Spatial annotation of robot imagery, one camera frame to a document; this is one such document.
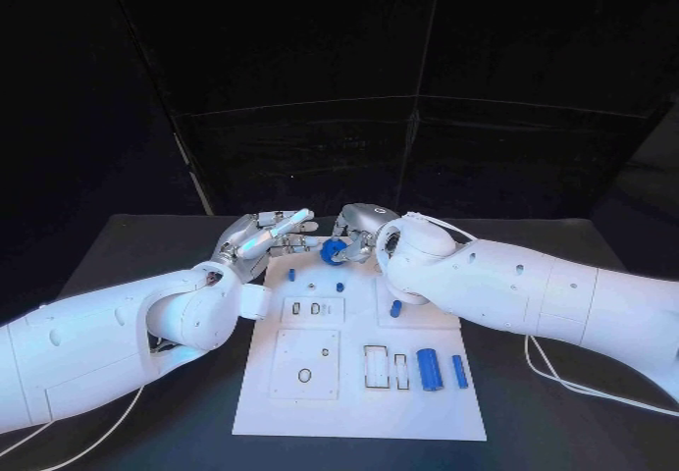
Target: gray tabletop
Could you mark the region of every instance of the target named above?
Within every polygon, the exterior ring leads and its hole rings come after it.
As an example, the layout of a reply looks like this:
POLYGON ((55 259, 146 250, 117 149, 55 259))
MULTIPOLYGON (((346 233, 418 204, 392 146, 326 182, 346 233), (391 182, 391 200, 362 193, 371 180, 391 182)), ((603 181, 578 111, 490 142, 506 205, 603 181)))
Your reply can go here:
MULTIPOLYGON (((209 258, 234 217, 127 216, 110 222, 62 296, 190 267, 209 258)), ((333 220, 322 218, 320 234, 333 220)), ((624 270, 585 220, 457 220, 477 237, 624 270)), ((489 441, 484 443, 232 436, 254 321, 225 345, 144 390, 114 434, 68 469, 676 469, 676 419, 567 391, 529 370, 523 338, 463 322, 489 441)), ((624 365, 561 342, 544 346, 564 376, 663 407, 669 396, 624 365)), ((40 469, 75 455, 128 405, 123 397, 50 426, 0 458, 0 469, 40 469)), ((26 431, 0 437, 0 449, 26 431)))

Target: white board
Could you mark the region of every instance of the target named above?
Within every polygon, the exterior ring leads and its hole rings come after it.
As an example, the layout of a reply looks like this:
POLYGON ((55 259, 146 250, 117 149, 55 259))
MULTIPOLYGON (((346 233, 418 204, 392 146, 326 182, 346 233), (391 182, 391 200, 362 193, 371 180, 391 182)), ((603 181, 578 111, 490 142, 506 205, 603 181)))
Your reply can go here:
MULTIPOLYGON (((268 315, 255 324, 235 435, 486 440, 458 319, 430 304, 405 305, 405 315, 392 318, 394 298, 381 276, 373 258, 362 265, 337 267, 322 261, 317 252, 271 259, 264 285, 272 289, 272 297, 268 315), (296 269, 294 282, 287 279, 290 268, 296 269), (337 292, 337 283, 343 283, 343 292, 337 292), (296 302, 291 298, 333 299, 332 306, 342 298, 342 316, 333 315, 333 309, 330 317, 307 315, 306 321, 301 315, 285 313, 296 302), (386 347, 389 388, 366 388, 366 345, 386 347), (422 348, 437 352, 444 384, 437 392, 421 388, 415 353, 422 348), (290 358, 281 357, 285 349, 290 358), (402 357, 398 365, 395 355, 407 356, 407 390, 398 389, 396 378, 401 375, 402 383, 405 373, 402 357), (470 386, 463 390, 453 355, 461 355, 467 369, 470 386), (298 379, 304 369, 311 373, 309 380, 303 373, 306 383, 298 379)), ((384 369, 384 362, 372 363, 375 367, 384 369)))

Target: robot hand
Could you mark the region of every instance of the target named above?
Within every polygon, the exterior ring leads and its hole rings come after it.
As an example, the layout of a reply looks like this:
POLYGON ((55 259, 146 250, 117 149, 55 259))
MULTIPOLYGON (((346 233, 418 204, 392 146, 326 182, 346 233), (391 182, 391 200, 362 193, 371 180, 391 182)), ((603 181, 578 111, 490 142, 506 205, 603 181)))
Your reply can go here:
POLYGON ((219 347, 239 316, 261 319, 270 291, 248 281, 270 256, 320 248, 293 234, 316 230, 313 216, 244 216, 192 269, 62 299, 0 327, 0 433, 107 404, 219 347))
POLYGON ((679 400, 679 283, 613 272, 525 247, 476 239, 418 213, 343 207, 353 243, 334 261, 375 253, 384 283, 411 304, 486 327, 567 341, 637 369, 679 400), (445 229, 466 236, 457 242, 445 229))

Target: black backdrop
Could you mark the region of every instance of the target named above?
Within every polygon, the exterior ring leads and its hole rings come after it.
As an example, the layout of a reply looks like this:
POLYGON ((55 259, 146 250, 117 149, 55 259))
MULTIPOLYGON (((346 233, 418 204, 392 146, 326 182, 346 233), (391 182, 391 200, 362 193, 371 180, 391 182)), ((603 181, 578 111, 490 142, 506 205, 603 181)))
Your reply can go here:
POLYGON ((678 2, 123 7, 221 214, 587 216, 678 87, 678 2))

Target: white cable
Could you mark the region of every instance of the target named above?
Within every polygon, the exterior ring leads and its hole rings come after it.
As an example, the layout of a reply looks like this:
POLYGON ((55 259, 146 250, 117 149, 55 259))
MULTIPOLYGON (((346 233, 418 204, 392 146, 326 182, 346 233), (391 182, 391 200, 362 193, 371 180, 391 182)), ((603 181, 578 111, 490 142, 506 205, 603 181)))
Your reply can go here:
POLYGON ((660 414, 670 415, 673 417, 679 417, 679 412, 675 410, 669 409, 660 409, 659 407, 655 407, 653 405, 644 404, 643 402, 637 402, 636 400, 626 399, 623 397, 617 397, 616 395, 607 394, 606 392, 601 392, 598 390, 594 390, 593 388, 588 388, 584 385, 580 385, 578 383, 572 383, 571 381, 567 381, 562 379, 559 374, 556 373, 555 367, 552 366, 552 363, 549 361, 548 355, 545 354, 545 351, 542 349, 542 346, 538 344, 538 340, 535 339, 533 336, 526 336, 525 342, 523 342, 523 352, 526 355, 526 362, 528 366, 531 366, 531 369, 545 378, 548 378, 552 381, 556 381, 558 383, 562 384, 562 386, 571 390, 574 393, 585 394, 585 395, 593 395, 595 397, 603 397, 604 399, 611 399, 618 402, 626 403, 627 405, 633 405, 634 407, 639 407, 646 410, 652 410, 653 412, 659 412, 660 414), (538 368, 533 366, 533 363, 531 362, 531 354, 528 352, 528 338, 531 337, 531 340, 535 343, 535 346, 538 347, 538 351, 541 352, 542 359, 545 360, 545 363, 548 365, 549 371, 552 372, 554 376, 548 375, 544 373, 538 368))
POLYGON ((63 466, 68 466, 76 459, 82 458, 92 449, 95 449, 97 445, 107 439, 107 436, 114 432, 117 429, 117 426, 123 422, 124 418, 127 417, 127 414, 130 413, 131 407, 134 407, 134 404, 137 402, 138 396, 141 395, 141 391, 144 390, 144 387, 141 387, 137 391, 137 395, 134 396, 134 399, 131 400, 130 405, 127 406, 127 410, 123 412, 123 415, 117 419, 117 422, 112 424, 112 427, 110 430, 104 433, 104 436, 92 443, 92 445, 85 449, 85 451, 81 452, 81 454, 75 455, 68 461, 63 461, 62 463, 50 466, 49 468, 42 469, 40 471, 55 471, 56 469, 61 469, 63 466))
POLYGON ((0 452, 3 457, 17 446, 22 446, 50 425, 53 422, 48 422, 23 440, 17 441, 6 450, 0 452))
POLYGON ((443 226, 444 228, 448 228, 450 230, 456 231, 460 233, 469 240, 477 240, 477 238, 463 231, 460 228, 456 228, 451 224, 448 224, 445 221, 441 221, 440 219, 433 218, 431 216, 425 216, 424 214, 420 214, 420 216, 430 222, 437 224, 438 226, 443 226))

